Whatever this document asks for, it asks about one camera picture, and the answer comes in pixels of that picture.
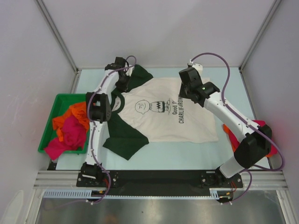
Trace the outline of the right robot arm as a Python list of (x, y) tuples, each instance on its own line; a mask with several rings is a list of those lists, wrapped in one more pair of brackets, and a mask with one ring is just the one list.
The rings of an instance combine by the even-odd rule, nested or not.
[(271, 152), (272, 130), (260, 126), (238, 111), (223, 97), (212, 82), (203, 83), (199, 70), (188, 67), (179, 72), (181, 87), (179, 96), (190, 99), (213, 113), (234, 134), (239, 146), (233, 156), (218, 167), (215, 181), (220, 187), (227, 187), (233, 176), (249, 169)]

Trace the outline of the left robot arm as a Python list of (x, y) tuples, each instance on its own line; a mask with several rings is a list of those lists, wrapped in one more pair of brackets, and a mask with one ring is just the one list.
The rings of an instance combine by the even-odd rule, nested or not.
[(114, 63), (105, 67), (105, 74), (96, 89), (85, 95), (90, 131), (87, 155), (80, 173), (92, 186), (101, 185), (106, 175), (101, 165), (100, 151), (112, 115), (111, 93), (114, 89), (128, 90), (136, 62), (135, 56), (116, 57)]

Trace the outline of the white and green t-shirt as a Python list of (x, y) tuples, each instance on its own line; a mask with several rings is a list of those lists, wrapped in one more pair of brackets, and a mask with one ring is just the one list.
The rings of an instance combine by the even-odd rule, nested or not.
[(128, 91), (111, 93), (109, 137), (103, 147), (129, 160), (151, 142), (217, 142), (214, 115), (180, 97), (180, 87), (179, 78), (155, 78), (135, 66)]

